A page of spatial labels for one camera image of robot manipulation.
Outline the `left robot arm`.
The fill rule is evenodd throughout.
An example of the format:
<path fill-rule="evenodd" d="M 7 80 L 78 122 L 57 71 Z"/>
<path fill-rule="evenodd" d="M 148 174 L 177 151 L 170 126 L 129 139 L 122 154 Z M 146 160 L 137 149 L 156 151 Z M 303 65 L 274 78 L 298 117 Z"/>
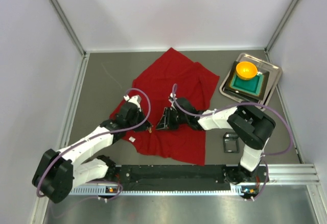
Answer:
<path fill-rule="evenodd" d="M 100 150 L 122 139 L 127 132 L 142 132 L 152 127 L 149 114 L 141 108 L 141 97 L 125 96 L 126 101 L 112 119 L 100 123 L 79 141 L 58 151 L 47 150 L 41 157 L 32 185 L 38 197 L 47 197 L 57 204 L 71 190 L 89 181 L 103 178 L 111 163 L 107 159 L 90 158 Z"/>

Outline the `red garment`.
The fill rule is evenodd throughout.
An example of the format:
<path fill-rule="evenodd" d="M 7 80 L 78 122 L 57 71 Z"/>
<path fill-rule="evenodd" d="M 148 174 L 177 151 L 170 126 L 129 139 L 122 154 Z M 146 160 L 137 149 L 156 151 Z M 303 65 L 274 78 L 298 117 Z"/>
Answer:
<path fill-rule="evenodd" d="M 177 97 L 185 97 L 198 110 L 207 110 L 218 81 L 218 75 L 170 48 L 143 71 L 132 86 L 149 97 L 150 104 L 142 100 L 141 107 L 150 113 L 149 122 L 156 126 L 164 108 L 170 106 L 169 95 L 174 84 L 178 86 Z M 135 141 L 131 142 L 130 137 L 134 137 Z M 174 131 L 129 131 L 123 140 L 131 143 L 143 155 L 204 165 L 205 138 L 204 131 L 195 131 L 187 125 L 181 125 Z"/>

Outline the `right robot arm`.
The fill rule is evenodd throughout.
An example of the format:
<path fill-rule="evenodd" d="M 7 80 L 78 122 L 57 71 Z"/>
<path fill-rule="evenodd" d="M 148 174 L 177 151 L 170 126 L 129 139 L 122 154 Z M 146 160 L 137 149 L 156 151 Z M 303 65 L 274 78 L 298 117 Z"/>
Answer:
<path fill-rule="evenodd" d="M 276 123 L 259 108 L 251 105 L 232 107 L 220 112 L 197 110 L 184 97 L 165 107 L 156 126 L 157 130 L 177 130 L 187 125 L 196 131 L 232 129 L 244 142 L 243 154 L 236 169 L 225 172 L 225 179 L 233 184 L 253 177 L 264 154 L 264 148 L 275 129 Z"/>

